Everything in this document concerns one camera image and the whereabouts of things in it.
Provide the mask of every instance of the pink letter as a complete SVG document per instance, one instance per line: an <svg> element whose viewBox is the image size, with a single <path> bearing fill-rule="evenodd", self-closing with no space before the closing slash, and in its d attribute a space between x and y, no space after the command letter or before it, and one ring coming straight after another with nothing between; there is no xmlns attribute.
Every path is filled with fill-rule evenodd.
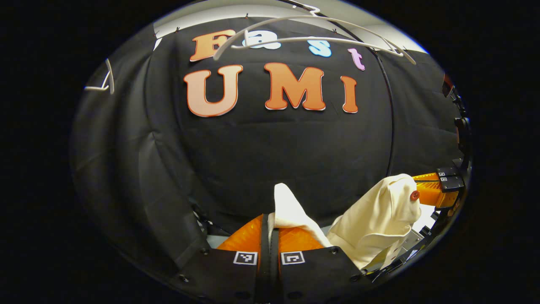
<svg viewBox="0 0 540 304"><path fill-rule="evenodd" d="M348 49L349 53L351 55L353 55L353 61L354 61L354 64L356 64L356 67L361 70L361 71L364 71L366 69L366 67L364 67L362 65L362 63L360 62L360 59L362 59L362 55L358 54L358 52L356 51L356 49Z"/></svg>

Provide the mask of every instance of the towel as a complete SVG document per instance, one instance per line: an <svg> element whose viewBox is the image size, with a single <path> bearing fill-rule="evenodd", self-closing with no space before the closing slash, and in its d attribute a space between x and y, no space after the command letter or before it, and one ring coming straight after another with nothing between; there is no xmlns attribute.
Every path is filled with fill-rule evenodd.
<svg viewBox="0 0 540 304"><path fill-rule="evenodd" d="M372 261L390 265L420 218L416 182L407 174L386 177L334 220L328 241L339 246L362 269Z"/></svg>
<svg viewBox="0 0 540 304"><path fill-rule="evenodd" d="M326 238L319 225L306 215L302 206L284 183L274 186L275 212L268 215L268 241L272 236L273 228L294 228L299 227L309 232L324 247L331 247L332 244Z"/></svg>

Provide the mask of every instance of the orange letter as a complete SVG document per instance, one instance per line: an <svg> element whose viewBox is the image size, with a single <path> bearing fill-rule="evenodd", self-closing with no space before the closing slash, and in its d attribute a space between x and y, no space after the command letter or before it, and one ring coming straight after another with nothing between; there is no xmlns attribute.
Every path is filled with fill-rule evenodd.
<svg viewBox="0 0 540 304"><path fill-rule="evenodd" d="M195 46L195 54L190 57L190 61L194 62L214 56L217 51L217 49L214 50L214 45L220 47L227 41L225 36L234 36L234 34L236 34L234 30L224 30L195 37L193 39L193 41L197 43Z"/></svg>
<svg viewBox="0 0 540 304"><path fill-rule="evenodd" d="M341 76L340 79L345 85L345 103L343 104L343 111L347 113L358 112L358 107L356 106L356 94L354 92L356 80L347 76Z"/></svg>
<svg viewBox="0 0 540 304"><path fill-rule="evenodd" d="M265 70L270 72L270 99L265 106L268 110L283 110L287 107L287 102L283 99L283 90L289 97L293 108L298 108L302 97L306 96L302 106L306 110L322 111L326 109L322 101L321 79L325 74L323 71L308 67L302 73L299 80L296 80L293 72L284 63L267 63Z"/></svg>
<svg viewBox="0 0 540 304"><path fill-rule="evenodd" d="M200 117L223 115L234 108L238 100L238 73L244 68L241 65L227 65L218 70L223 75L223 98L219 102L206 100L206 79L209 70L196 71L184 77L187 83L187 107L191 113Z"/></svg>

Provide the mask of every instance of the red button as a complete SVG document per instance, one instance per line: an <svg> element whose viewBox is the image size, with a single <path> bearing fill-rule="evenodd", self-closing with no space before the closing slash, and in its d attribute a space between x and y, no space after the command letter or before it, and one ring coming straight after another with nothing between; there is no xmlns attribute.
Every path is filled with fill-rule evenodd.
<svg viewBox="0 0 540 304"><path fill-rule="evenodd" d="M410 199L412 201L416 201L417 199L420 198L420 192L418 190L414 190L411 194L410 194Z"/></svg>

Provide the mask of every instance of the white cloth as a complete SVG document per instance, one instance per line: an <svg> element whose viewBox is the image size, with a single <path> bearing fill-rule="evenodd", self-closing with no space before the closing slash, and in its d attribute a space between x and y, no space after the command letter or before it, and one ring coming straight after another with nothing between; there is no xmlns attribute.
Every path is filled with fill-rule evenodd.
<svg viewBox="0 0 540 304"><path fill-rule="evenodd" d="M372 261L388 266L399 253L421 215L420 199L412 201L416 182L407 174L389 176L373 186L334 220L327 239L358 267Z"/></svg>
<svg viewBox="0 0 540 304"><path fill-rule="evenodd" d="M324 247L331 247L319 225L306 215L292 191L284 183L274 186L275 212L268 215L268 241L272 236L272 228L300 227L309 232Z"/></svg>

